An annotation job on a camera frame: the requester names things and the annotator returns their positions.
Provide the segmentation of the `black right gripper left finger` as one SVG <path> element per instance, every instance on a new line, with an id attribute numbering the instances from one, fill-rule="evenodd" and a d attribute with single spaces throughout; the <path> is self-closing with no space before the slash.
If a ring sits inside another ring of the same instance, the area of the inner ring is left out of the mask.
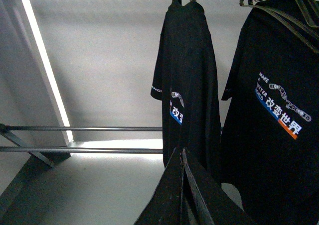
<path id="1" fill-rule="evenodd" d="M 181 224 L 184 167 L 180 151 L 175 149 L 162 177 L 136 225 Z"/>

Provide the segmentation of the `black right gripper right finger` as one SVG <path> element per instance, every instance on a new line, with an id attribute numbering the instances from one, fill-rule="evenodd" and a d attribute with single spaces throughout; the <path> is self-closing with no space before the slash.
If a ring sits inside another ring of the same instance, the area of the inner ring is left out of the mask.
<path id="1" fill-rule="evenodd" d="M 186 148 L 181 155 L 201 225 L 254 224 Z"/>

